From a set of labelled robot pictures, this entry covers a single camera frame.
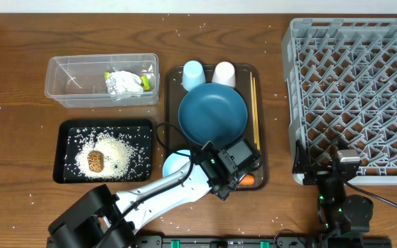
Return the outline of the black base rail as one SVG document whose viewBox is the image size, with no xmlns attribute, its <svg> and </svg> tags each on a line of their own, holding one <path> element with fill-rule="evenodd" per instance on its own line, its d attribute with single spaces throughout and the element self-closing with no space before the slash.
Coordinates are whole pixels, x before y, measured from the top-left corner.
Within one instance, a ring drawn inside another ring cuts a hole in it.
<svg viewBox="0 0 397 248">
<path fill-rule="evenodd" d="M 303 238 L 278 237 L 274 239 L 262 238 L 162 238 L 160 236 L 137 237 L 132 247 L 138 248 L 303 248 L 309 245 L 303 244 Z"/>
</svg>

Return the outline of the wooden chopstick right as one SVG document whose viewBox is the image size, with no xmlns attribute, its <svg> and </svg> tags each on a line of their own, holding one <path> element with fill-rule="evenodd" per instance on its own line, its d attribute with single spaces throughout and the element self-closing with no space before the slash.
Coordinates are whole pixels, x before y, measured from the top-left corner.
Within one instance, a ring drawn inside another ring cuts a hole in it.
<svg viewBox="0 0 397 248">
<path fill-rule="evenodd" d="M 255 124 L 254 124 L 254 129 L 255 129 L 255 138 L 256 138 L 256 146 L 257 146 L 257 150 L 261 150 L 261 141 L 260 141 L 260 137 L 259 137 L 259 126 L 258 126 L 258 104 L 257 104 L 257 96 L 256 96 L 256 79 L 254 77 L 252 77 L 252 86 L 253 86 L 253 107 L 254 107 L 254 120 L 255 120 Z"/>
</svg>

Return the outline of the light blue cup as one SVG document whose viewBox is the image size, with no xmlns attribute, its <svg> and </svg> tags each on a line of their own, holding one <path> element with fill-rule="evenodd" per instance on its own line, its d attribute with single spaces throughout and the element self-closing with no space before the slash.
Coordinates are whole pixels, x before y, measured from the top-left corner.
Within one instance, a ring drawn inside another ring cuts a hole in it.
<svg viewBox="0 0 397 248">
<path fill-rule="evenodd" d="M 203 66 L 198 61 L 188 61 L 183 66 L 182 86 L 188 92 L 196 86 L 206 83 Z"/>
</svg>

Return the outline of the dark blue plate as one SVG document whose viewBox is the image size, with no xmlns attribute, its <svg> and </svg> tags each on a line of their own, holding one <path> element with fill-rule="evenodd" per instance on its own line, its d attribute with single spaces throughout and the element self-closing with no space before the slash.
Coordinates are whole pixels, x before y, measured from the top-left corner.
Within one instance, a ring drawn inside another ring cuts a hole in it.
<svg viewBox="0 0 397 248">
<path fill-rule="evenodd" d="M 179 105 L 179 125 L 198 145 L 212 142 L 217 148 L 233 143 L 245 131 L 248 111 L 234 89 L 205 83 L 188 92 Z"/>
</svg>

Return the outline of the orange carrot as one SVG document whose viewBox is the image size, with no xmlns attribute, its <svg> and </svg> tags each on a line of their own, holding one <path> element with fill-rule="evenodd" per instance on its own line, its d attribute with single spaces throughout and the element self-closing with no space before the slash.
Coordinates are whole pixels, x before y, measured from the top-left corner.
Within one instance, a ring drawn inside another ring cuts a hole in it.
<svg viewBox="0 0 397 248">
<path fill-rule="evenodd" d="M 240 185 L 254 185 L 255 177 L 252 174 L 246 174 L 244 178 L 240 181 Z"/>
</svg>

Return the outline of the brown mushroom food scrap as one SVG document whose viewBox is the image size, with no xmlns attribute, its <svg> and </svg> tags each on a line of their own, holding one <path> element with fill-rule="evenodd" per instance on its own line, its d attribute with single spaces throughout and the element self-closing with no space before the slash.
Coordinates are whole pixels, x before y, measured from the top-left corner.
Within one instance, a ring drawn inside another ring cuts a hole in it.
<svg viewBox="0 0 397 248">
<path fill-rule="evenodd" d="M 87 156 L 88 167 L 91 172 L 100 173 L 104 168 L 103 153 L 99 151 L 91 151 Z"/>
</svg>

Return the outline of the dark brown serving tray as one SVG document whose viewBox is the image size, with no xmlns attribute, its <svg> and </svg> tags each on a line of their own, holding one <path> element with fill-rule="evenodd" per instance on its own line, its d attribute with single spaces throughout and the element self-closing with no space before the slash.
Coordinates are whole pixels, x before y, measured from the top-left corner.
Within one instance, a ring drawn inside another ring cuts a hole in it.
<svg viewBox="0 0 397 248">
<path fill-rule="evenodd" d="M 267 164 L 267 148 L 265 142 L 264 130 L 264 114 L 263 106 L 261 103 L 261 85 L 260 74 L 258 70 L 250 64 L 235 63 L 235 77 L 236 87 L 235 90 L 241 95 L 247 106 L 247 125 L 243 135 L 250 143 L 254 142 L 254 124 L 252 120 L 252 91 L 250 79 L 255 78 L 256 82 L 256 120 L 258 121 L 258 136 L 260 139 L 260 151 L 263 157 L 263 164 L 256 171 L 252 172 L 254 183 L 251 185 L 241 185 L 238 187 L 239 191 L 253 191 L 264 188 L 269 181 L 269 165 Z M 166 121 L 175 126 L 179 126 L 179 108 L 183 97 L 187 91 L 181 85 L 183 76 L 183 66 L 176 66 L 168 71 L 166 74 L 165 82 L 165 110 Z"/>
</svg>

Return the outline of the pile of white rice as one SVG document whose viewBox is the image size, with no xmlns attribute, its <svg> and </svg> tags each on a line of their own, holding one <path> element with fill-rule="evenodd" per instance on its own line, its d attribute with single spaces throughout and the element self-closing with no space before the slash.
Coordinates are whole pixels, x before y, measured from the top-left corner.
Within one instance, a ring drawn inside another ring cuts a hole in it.
<svg viewBox="0 0 397 248">
<path fill-rule="evenodd" d="M 73 127 L 63 155 L 63 181 L 139 182 L 150 177 L 152 169 L 152 128 Z M 104 168 L 91 172 L 87 156 L 91 151 L 103 153 Z"/>
</svg>

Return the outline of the wooden chopstick left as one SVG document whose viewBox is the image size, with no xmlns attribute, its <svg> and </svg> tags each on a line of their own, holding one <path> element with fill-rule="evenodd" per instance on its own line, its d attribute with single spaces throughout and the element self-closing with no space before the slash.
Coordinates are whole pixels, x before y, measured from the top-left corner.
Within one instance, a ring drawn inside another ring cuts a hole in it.
<svg viewBox="0 0 397 248">
<path fill-rule="evenodd" d="M 257 144 L 256 140 L 256 115 L 255 115 L 255 93 L 254 93 L 254 82 L 252 77 L 252 71 L 250 72 L 250 93 L 251 93 L 251 107 L 252 107 L 252 127 L 253 127 L 253 134 L 254 134 L 254 144 Z"/>
</svg>

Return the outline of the grey dishwasher rack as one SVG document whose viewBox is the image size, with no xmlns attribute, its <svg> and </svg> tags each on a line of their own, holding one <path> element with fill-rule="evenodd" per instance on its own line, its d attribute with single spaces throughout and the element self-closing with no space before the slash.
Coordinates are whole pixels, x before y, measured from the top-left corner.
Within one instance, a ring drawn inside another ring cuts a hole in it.
<svg viewBox="0 0 397 248">
<path fill-rule="evenodd" d="M 355 185 L 397 185 L 397 19 L 296 18 L 281 43 L 294 160 L 327 169 L 344 141 Z"/>
</svg>

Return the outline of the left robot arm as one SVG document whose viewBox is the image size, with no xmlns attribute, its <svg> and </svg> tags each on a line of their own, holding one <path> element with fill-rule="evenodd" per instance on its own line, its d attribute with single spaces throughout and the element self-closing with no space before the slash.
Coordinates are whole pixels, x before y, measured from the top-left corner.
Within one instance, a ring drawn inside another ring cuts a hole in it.
<svg viewBox="0 0 397 248">
<path fill-rule="evenodd" d="M 225 149 L 211 142 L 198 152 L 175 152 L 182 167 L 146 186 L 112 194 L 100 185 L 84 194 L 48 227 L 48 247 L 129 247 L 146 224 L 175 207 L 212 192 L 225 200 L 255 159 L 239 140 Z"/>
</svg>

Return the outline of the black plastic tray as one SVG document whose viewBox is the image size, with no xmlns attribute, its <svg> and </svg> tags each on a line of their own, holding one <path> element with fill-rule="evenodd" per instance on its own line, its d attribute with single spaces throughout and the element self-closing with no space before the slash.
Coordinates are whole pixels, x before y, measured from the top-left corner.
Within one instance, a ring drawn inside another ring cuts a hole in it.
<svg viewBox="0 0 397 248">
<path fill-rule="evenodd" d="M 57 148 L 54 160 L 53 180 L 56 183 L 65 183 L 63 181 L 63 155 L 67 147 L 66 141 L 68 133 L 73 127 L 130 127 L 130 126 L 150 126 L 153 125 L 148 119 L 74 119 L 63 122 L 59 127 Z M 106 182 L 86 182 L 86 183 L 106 183 Z"/>
</svg>

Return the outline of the wooden chopstick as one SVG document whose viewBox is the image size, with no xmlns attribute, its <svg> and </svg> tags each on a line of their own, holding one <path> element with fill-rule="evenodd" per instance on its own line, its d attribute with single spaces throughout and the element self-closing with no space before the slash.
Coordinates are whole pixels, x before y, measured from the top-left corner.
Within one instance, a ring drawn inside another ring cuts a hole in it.
<svg viewBox="0 0 397 248">
<path fill-rule="evenodd" d="M 250 72 L 250 93 L 251 93 L 251 107 L 252 107 L 252 127 L 253 127 L 253 134 L 254 134 L 254 144 L 257 144 L 256 140 L 256 115 L 255 115 L 255 93 L 254 93 L 254 82 L 252 77 L 252 71 Z"/>
<path fill-rule="evenodd" d="M 257 104 L 257 96 L 256 96 L 256 79 L 254 77 L 252 77 L 252 86 L 253 86 L 253 107 L 254 107 L 254 120 L 255 120 L 255 124 L 254 124 L 254 129 L 255 129 L 255 138 L 256 138 L 256 146 L 257 146 L 257 150 L 261 150 L 261 141 L 260 141 L 260 137 L 259 137 L 259 126 L 258 126 L 258 104 Z"/>
</svg>

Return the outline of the white cup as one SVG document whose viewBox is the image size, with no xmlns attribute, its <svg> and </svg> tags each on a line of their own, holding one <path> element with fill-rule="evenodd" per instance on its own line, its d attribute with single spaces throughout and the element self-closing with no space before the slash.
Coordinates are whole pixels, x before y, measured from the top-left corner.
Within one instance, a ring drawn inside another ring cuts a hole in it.
<svg viewBox="0 0 397 248">
<path fill-rule="evenodd" d="M 220 62 L 215 67 L 212 77 L 212 82 L 235 88 L 236 86 L 235 67 L 230 62 L 227 61 Z"/>
</svg>

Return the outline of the light blue bowl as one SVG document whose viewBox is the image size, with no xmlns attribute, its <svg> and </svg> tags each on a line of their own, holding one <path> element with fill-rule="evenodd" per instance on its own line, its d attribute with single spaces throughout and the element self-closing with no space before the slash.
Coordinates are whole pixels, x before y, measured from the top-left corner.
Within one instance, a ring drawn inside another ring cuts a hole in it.
<svg viewBox="0 0 397 248">
<path fill-rule="evenodd" d="M 169 176 L 178 171 L 184 164 L 190 161 L 190 151 L 187 149 L 171 153 L 163 164 L 163 177 Z"/>
</svg>

